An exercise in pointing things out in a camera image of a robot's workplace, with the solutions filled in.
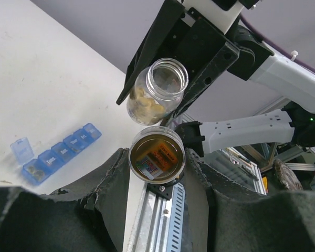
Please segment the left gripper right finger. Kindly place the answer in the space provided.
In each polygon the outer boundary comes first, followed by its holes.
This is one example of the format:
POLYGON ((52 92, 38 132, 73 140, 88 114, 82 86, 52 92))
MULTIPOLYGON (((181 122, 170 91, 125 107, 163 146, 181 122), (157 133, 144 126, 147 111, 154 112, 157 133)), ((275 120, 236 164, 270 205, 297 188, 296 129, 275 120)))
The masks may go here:
POLYGON ((315 251, 315 191, 268 197, 185 151, 185 193, 194 251, 315 251))

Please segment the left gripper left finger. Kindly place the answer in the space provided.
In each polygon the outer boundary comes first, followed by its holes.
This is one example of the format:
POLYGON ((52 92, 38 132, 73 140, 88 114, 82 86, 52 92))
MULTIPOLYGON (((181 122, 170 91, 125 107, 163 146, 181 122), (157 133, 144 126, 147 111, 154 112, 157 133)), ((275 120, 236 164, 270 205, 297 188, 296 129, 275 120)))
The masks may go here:
POLYGON ((121 251, 129 151, 51 194, 0 187, 0 251, 121 251))

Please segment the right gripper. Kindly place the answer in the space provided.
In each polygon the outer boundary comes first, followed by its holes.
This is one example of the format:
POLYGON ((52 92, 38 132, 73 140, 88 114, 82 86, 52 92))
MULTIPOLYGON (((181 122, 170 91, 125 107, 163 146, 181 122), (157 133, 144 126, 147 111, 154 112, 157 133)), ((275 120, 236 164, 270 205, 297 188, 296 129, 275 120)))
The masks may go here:
POLYGON ((237 61, 239 48, 196 8, 184 11, 180 2, 164 1, 127 67, 116 104, 126 99, 139 73, 156 55, 179 61, 190 76, 195 76, 178 107, 161 121, 161 126, 168 126, 237 61))

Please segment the amber pill bottle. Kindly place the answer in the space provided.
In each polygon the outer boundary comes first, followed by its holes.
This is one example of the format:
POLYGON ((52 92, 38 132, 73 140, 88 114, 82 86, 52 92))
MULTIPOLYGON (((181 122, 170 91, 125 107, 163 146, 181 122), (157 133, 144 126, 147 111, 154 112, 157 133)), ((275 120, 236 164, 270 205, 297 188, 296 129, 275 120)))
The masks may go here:
POLYGON ((130 118, 145 126, 155 125, 181 103, 188 72, 173 58, 161 58, 140 72, 127 99, 130 118))

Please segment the blue weekly pill organizer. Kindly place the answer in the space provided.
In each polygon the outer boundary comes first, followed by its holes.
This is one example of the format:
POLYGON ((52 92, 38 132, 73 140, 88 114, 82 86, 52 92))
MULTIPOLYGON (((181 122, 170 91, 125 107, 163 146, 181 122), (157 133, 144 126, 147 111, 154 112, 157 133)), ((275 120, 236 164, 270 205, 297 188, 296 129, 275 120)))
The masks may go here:
POLYGON ((22 166, 21 173, 26 180, 32 185, 40 185, 101 136, 99 129, 87 123, 37 157, 27 138, 16 140, 10 148, 17 163, 22 166))

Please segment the gold bottle cap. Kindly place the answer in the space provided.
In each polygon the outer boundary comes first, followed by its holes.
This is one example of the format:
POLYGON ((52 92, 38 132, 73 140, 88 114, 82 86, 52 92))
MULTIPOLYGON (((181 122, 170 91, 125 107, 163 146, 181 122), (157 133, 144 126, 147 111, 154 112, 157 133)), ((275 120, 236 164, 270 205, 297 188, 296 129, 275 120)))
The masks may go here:
POLYGON ((185 166, 185 149, 179 135, 162 126, 140 131, 129 149, 129 167, 141 180, 166 184, 178 178, 185 166))

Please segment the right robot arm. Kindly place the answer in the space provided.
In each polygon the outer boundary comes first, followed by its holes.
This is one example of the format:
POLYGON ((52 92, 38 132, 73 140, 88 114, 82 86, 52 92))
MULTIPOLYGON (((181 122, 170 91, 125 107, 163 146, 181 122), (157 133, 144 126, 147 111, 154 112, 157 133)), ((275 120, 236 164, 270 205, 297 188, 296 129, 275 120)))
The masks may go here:
POLYGON ((265 142, 315 147, 315 73, 248 29, 240 13, 251 5, 252 1, 165 1, 128 65, 117 104, 133 94, 142 73, 155 99, 171 101, 173 95, 153 80, 153 69, 166 63, 185 67, 181 78, 188 85, 176 92, 180 101, 160 119, 166 125, 228 72, 233 94, 240 91, 251 100, 275 92, 289 102, 256 116, 199 123, 198 134, 183 136, 186 147, 208 153, 265 142))

